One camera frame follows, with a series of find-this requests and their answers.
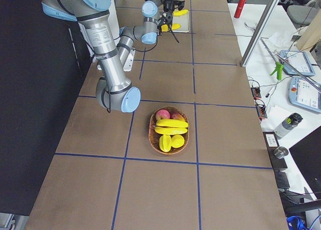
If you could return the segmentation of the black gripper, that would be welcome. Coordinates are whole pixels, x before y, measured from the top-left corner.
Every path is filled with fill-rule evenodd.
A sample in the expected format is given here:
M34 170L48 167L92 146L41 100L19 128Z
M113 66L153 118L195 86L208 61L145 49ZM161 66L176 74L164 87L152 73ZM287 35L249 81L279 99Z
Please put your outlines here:
M169 16L169 21L172 21L173 20L173 11L175 10L174 0L163 0L163 6L164 6L165 17Z
M161 36L163 32L165 32L165 21L163 18L160 18L159 21L158 21L158 25L157 25L157 35L158 36Z

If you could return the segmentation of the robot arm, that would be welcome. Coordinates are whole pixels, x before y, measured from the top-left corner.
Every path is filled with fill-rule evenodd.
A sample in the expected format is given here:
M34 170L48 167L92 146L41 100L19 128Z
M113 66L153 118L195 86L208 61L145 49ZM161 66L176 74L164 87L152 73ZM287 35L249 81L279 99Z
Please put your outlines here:
M115 42L108 18L113 0L42 0L46 15L74 21L83 25L90 46L102 69L98 80L96 98L108 111L125 113L137 109L141 93L126 77L123 66L135 40L154 44L157 39L159 6L167 10L170 0L145 0L141 7L144 21L141 26L120 29L120 41Z
M144 0L141 7L142 14L145 17L154 17L158 13L158 8L163 6L165 14L165 22L171 23L173 20L173 12L175 10L174 0Z

